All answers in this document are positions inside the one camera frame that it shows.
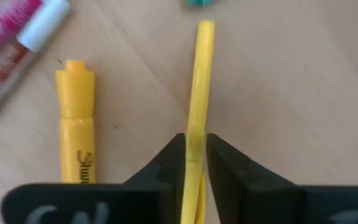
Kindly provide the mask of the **pink thin marker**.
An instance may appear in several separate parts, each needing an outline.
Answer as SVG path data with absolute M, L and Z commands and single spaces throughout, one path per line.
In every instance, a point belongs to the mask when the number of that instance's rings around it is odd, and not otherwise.
M 0 47 L 29 21 L 44 0 L 10 0 L 0 7 Z

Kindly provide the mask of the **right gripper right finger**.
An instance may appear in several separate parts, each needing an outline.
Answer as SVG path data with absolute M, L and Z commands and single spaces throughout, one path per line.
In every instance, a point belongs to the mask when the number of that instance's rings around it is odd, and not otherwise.
M 215 134 L 207 165 L 221 224 L 299 224 L 305 193 Z

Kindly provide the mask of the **thin yellow marker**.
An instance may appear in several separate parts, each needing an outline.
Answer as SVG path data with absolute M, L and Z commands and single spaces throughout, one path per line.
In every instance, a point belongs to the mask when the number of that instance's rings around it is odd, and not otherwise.
M 185 152 L 185 179 L 180 224 L 204 224 L 206 212 L 206 120 L 214 52 L 215 23 L 200 21 L 196 39 L 193 81 Z

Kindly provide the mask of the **teal marker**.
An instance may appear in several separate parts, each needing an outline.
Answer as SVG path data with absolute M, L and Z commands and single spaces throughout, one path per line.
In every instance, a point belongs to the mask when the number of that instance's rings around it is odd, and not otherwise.
M 186 0 L 187 4 L 189 6 L 198 6 L 198 7 L 208 6 L 215 1 L 216 0 Z

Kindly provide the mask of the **brown thin marker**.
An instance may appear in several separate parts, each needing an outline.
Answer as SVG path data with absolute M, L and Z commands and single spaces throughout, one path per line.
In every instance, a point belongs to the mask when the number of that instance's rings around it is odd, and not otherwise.
M 70 11 L 67 0 L 48 0 L 36 10 L 0 61 L 0 104 L 9 97 L 37 53 L 59 28 Z

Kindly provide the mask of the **yellow Sharpie highlighter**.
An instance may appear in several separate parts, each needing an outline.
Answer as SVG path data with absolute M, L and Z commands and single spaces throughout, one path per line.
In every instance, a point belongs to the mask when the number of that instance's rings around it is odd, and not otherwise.
M 84 61 L 68 60 L 57 70 L 60 104 L 60 164 L 62 182 L 96 183 L 94 134 L 95 73 Z

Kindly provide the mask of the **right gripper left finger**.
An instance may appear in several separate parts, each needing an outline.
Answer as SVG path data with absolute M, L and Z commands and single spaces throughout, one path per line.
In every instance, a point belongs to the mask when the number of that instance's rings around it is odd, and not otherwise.
M 167 224 L 180 224 L 185 175 L 185 146 L 185 134 L 176 134 L 148 164 L 124 182 L 124 185 L 139 187 L 147 182 L 169 184 L 173 188 L 173 213 L 172 221 Z

